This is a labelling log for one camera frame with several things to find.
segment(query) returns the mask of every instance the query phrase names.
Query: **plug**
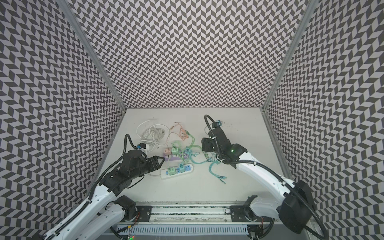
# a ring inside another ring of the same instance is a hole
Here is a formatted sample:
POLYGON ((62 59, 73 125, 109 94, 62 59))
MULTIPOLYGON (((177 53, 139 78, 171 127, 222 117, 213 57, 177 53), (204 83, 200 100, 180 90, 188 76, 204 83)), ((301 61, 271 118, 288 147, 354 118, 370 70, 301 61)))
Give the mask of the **plug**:
POLYGON ((212 123, 212 128, 221 127, 221 125, 223 125, 222 122, 220 120, 218 120, 218 121, 212 123))
POLYGON ((179 169, 180 169, 180 172, 185 172, 184 164, 183 163, 180 163, 179 169))
POLYGON ((145 144, 143 142, 139 143, 139 145, 137 146, 137 149, 140 149, 140 148, 146 149, 147 148, 147 144, 145 144))

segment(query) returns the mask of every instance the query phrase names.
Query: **power strip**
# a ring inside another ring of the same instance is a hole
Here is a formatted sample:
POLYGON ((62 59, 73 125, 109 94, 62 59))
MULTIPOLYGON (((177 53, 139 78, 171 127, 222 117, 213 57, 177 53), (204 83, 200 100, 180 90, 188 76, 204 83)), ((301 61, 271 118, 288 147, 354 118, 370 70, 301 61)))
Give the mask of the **power strip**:
POLYGON ((192 164, 184 165, 184 169, 185 169, 184 172, 180 172, 180 168, 178 166, 175 167, 175 169, 176 169, 176 174, 174 174, 174 175, 169 175, 168 169, 161 170, 161 173, 160 173, 161 179, 168 179, 168 178, 172 178, 172 177, 184 176, 186 174, 192 173, 193 170, 195 170, 195 168, 193 167, 192 164))

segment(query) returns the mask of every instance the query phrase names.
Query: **chevron patterned wall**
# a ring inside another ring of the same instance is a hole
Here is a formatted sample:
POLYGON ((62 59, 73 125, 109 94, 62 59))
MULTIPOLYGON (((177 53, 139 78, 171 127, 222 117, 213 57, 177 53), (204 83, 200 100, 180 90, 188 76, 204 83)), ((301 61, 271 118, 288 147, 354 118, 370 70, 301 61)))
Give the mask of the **chevron patterned wall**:
POLYGON ((25 239, 81 202, 122 110, 53 0, 0 12, 0 239, 25 239))
POLYGON ((308 0, 68 0, 128 108, 261 106, 308 0))
POLYGON ((268 108, 332 239, 384 239, 383 9, 321 0, 268 108))

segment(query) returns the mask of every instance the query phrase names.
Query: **black bracket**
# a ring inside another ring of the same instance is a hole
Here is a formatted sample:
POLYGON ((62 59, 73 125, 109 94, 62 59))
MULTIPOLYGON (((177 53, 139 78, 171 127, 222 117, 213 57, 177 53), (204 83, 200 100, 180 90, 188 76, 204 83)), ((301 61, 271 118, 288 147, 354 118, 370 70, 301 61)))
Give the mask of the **black bracket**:
POLYGON ((259 239, 264 234, 264 227, 262 225, 247 225, 249 239, 259 239))
POLYGON ((132 180, 126 178, 118 171, 111 171, 105 174, 104 178, 100 181, 100 185, 104 185, 108 188, 108 192, 113 192, 118 196, 124 188, 128 187, 132 183, 132 180))
POLYGON ((27 237, 27 240, 44 240, 44 236, 35 233, 32 237, 27 237))
POLYGON ((149 218, 151 217, 152 213, 152 206, 136 206, 136 208, 139 211, 139 218, 137 221, 149 222, 149 218))
MULTIPOLYGON (((262 217, 257 217, 254 221, 250 221, 245 216, 244 206, 239 205, 233 205, 230 206, 229 209, 231 210, 231 219, 232 222, 262 222, 262 217)), ((263 217, 265 222, 270 222, 272 218, 270 217, 263 217)))
POLYGON ((245 216, 247 217, 248 220, 250 221, 254 221, 257 219, 257 216, 255 215, 255 213, 252 211, 251 209, 251 203, 252 201, 257 198, 257 195, 252 195, 250 197, 248 197, 248 199, 245 201, 245 203, 243 204, 243 207, 244 207, 244 213, 245 213, 245 216))

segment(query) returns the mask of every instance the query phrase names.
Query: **purple power strip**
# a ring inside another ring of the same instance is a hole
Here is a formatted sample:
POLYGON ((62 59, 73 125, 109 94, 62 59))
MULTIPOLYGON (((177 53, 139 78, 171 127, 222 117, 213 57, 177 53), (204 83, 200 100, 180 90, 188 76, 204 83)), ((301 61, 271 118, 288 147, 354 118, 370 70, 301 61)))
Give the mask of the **purple power strip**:
MULTIPOLYGON (((172 154, 172 155, 169 155, 169 156, 171 156, 171 157, 167 157, 165 154, 164 154, 163 156, 164 156, 164 158, 166 159, 166 161, 181 160, 180 157, 174 157, 173 154, 172 154)), ((188 155, 185 154, 185 155, 184 155, 184 159, 187 159, 187 158, 188 158, 188 155)))

